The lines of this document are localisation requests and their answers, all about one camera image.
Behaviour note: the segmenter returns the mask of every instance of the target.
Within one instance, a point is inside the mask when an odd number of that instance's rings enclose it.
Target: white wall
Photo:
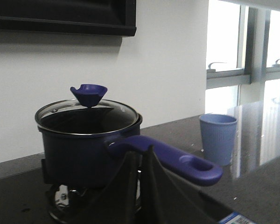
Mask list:
[[[207,0],[139,0],[135,37],[0,31],[0,162],[43,151],[42,106],[82,83],[144,117],[141,127],[204,112]]]

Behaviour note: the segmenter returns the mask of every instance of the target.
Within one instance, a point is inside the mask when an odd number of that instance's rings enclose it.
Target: pot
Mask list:
[[[142,116],[128,105],[101,99],[105,87],[83,84],[71,91],[77,99],[54,102],[35,114],[46,171],[57,183],[104,187],[118,171],[126,151],[141,154],[151,146],[165,168],[192,183],[210,186],[221,178],[218,165],[140,135]]]

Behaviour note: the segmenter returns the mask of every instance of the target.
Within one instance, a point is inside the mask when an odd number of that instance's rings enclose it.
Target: plastic cup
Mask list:
[[[204,158],[221,166],[230,164],[237,119],[222,114],[204,114],[199,120]]]

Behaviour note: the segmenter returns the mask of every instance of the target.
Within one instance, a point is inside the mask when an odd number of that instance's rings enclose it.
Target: pot handle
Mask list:
[[[154,146],[154,153],[165,168],[192,183],[211,186],[217,183],[223,174],[222,168],[213,162],[143,135],[134,135],[112,143],[108,151],[112,156],[123,157],[127,151],[142,154],[151,145]]]

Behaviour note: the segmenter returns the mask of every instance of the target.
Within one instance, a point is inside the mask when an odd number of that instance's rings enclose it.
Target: purple lid knob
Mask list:
[[[79,89],[70,88],[80,104],[86,107],[98,105],[107,90],[104,86],[94,84],[82,84]]]

